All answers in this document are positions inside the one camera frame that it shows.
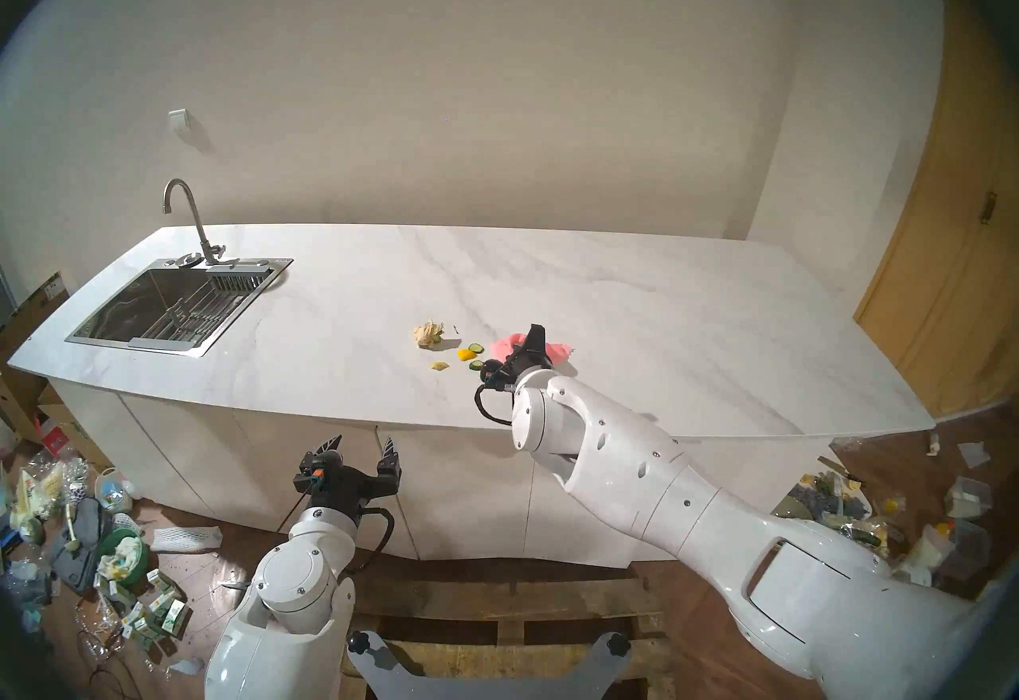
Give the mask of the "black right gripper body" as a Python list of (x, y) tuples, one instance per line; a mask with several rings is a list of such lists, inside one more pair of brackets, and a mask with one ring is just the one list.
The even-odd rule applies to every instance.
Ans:
[(553, 361), (546, 351), (546, 331), (540, 324), (532, 324), (521, 338), (511, 339), (511, 380), (520, 381), (536, 370), (551, 370)]

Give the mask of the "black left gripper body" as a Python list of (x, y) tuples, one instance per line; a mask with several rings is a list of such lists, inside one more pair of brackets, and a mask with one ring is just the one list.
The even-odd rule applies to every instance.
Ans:
[(339, 511), (358, 522), (371, 500), (393, 496), (400, 488), (400, 470), (382, 470), (370, 476), (344, 463), (340, 453), (308, 454), (309, 509)]

